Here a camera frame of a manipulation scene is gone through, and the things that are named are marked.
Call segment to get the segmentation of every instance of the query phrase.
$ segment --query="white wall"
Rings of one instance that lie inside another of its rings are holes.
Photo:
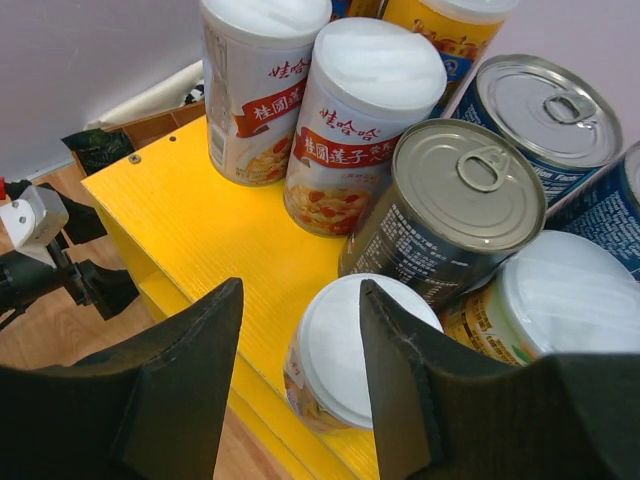
[[[69,160],[60,138],[199,57],[197,0],[0,0],[0,176]]]
[[[640,140],[640,0],[521,0],[486,56],[575,71]],[[200,56],[197,0],[0,0],[0,176],[69,159],[59,141]]]

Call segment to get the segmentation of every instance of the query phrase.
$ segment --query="yellow table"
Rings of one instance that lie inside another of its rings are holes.
[[[343,239],[289,218],[282,182],[235,185],[209,161],[204,118],[84,181],[142,298],[160,321],[228,277],[245,310],[229,404],[298,478],[378,478],[373,435],[317,435],[290,410],[282,367],[304,309],[337,277]]]

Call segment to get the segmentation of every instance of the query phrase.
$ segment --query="ring pull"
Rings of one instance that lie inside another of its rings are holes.
[[[562,125],[581,122],[596,113],[593,102],[577,92],[567,91],[551,95],[542,106],[554,121]]]
[[[471,178],[469,172],[466,171],[466,164],[469,160],[481,163],[493,173],[494,181],[490,185],[482,185]],[[478,192],[493,192],[499,189],[504,183],[509,171],[509,163],[511,159],[509,155],[498,147],[482,147],[471,150],[458,159],[456,169],[458,175],[464,183]]]

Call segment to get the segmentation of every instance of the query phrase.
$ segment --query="wooden floor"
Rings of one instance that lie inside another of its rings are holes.
[[[89,196],[80,185],[81,178],[74,165],[42,180],[66,196],[90,204]],[[11,248],[2,227],[0,253]],[[68,253],[74,261],[89,258],[103,267],[123,268],[108,238],[71,247]],[[118,317],[105,322],[93,307],[75,306],[71,297],[60,289],[38,300],[26,314],[0,332],[0,363],[24,369],[69,365],[152,325],[140,299]],[[260,480],[290,476],[227,409],[214,478]]]

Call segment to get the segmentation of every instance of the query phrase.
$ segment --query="canned food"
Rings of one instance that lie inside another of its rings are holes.
[[[386,0],[383,19],[421,33],[447,68],[447,89],[431,113],[438,118],[473,63],[518,5],[518,0]]]
[[[491,273],[542,230],[542,185],[518,150],[460,120],[410,128],[393,183],[342,251],[340,275],[374,272],[433,308]]]
[[[549,206],[615,160],[620,122],[582,79],[529,55],[484,62],[452,115],[496,132],[529,159]]]
[[[440,320],[448,336],[513,365],[553,352],[640,352],[633,277],[603,248],[564,232],[542,232]]]
[[[640,282],[640,142],[567,199],[547,220],[546,228],[597,243]]]
[[[375,17],[380,9],[380,0],[332,0],[331,20],[344,17]]]
[[[289,215],[319,235],[347,235],[388,182],[400,135],[442,94],[438,53],[381,20],[345,18],[316,40],[289,160]]]
[[[360,284],[368,279],[409,313],[442,332],[433,310],[396,280],[350,275],[327,285],[305,311],[284,367],[289,404],[314,430],[373,428],[360,334]]]
[[[227,179],[284,177],[311,48],[329,0],[201,0],[209,156]]]

